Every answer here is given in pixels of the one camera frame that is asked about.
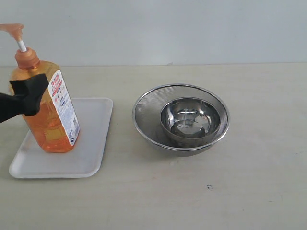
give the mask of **plastic tray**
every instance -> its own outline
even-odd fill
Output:
[[[10,165],[15,178],[81,178],[100,168],[112,115],[109,98],[73,98],[80,133],[68,153],[46,153],[29,131]]]

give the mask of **bottle label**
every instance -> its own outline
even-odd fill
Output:
[[[61,70],[53,74],[48,85],[48,91],[64,126],[67,138],[73,146],[79,134],[80,127]]]

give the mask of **beige tabletop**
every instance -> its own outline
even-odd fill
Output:
[[[12,68],[0,68],[7,92]],[[114,109],[100,170],[89,178],[22,180],[9,166],[28,128],[0,124],[1,230],[305,230],[307,64],[63,67],[72,97]],[[226,136],[208,151],[167,157],[133,126],[137,98],[167,83],[221,97]]]

